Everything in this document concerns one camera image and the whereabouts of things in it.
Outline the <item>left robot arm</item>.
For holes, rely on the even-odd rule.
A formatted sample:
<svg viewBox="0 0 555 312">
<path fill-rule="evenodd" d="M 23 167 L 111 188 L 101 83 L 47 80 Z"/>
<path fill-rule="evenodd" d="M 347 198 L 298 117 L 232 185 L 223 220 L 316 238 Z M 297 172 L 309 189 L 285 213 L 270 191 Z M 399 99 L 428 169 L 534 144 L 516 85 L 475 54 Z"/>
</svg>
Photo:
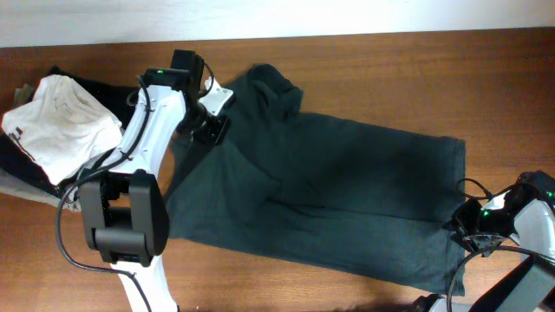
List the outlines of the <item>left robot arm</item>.
<svg viewBox="0 0 555 312">
<path fill-rule="evenodd" d="M 120 277 L 134 311 L 177 311 L 167 284 L 162 253 L 169 216 L 160 191 L 160 165 L 174 133 L 184 133 L 201 151 L 195 167 L 219 145 L 230 125 L 221 110 L 234 93 L 211 75 L 191 50 L 177 49 L 169 68 L 148 68 L 138 78 L 133 117 L 121 143 L 75 182 L 88 247 Z"/>
</svg>

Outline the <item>dark green t-shirt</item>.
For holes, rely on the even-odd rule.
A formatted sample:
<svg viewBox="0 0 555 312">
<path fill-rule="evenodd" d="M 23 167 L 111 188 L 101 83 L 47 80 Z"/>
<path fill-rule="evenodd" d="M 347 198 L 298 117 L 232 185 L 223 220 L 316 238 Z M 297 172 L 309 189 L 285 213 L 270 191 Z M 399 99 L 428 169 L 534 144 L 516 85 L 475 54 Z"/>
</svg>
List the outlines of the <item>dark green t-shirt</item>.
<svg viewBox="0 0 555 312">
<path fill-rule="evenodd" d="M 464 202 L 463 140 L 305 113 L 269 64 L 229 88 L 221 145 L 189 168 L 199 144 L 174 142 L 170 238 L 464 293 L 446 228 Z"/>
</svg>

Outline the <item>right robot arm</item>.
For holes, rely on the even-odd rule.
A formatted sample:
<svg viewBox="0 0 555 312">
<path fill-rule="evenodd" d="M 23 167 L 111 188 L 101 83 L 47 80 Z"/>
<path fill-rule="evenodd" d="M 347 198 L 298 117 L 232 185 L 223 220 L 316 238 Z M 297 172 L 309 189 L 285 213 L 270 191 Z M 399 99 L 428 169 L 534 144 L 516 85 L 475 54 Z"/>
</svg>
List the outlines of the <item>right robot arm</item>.
<svg viewBox="0 0 555 312">
<path fill-rule="evenodd" d="M 445 227 L 468 252 L 457 265 L 442 296 L 421 296 L 410 311 L 544 311 L 554 310 L 554 177 L 541 170 L 521 173 L 506 189 L 467 202 Z M 457 279 L 466 264 L 495 251 L 523 259 L 473 304 L 453 302 Z"/>
</svg>

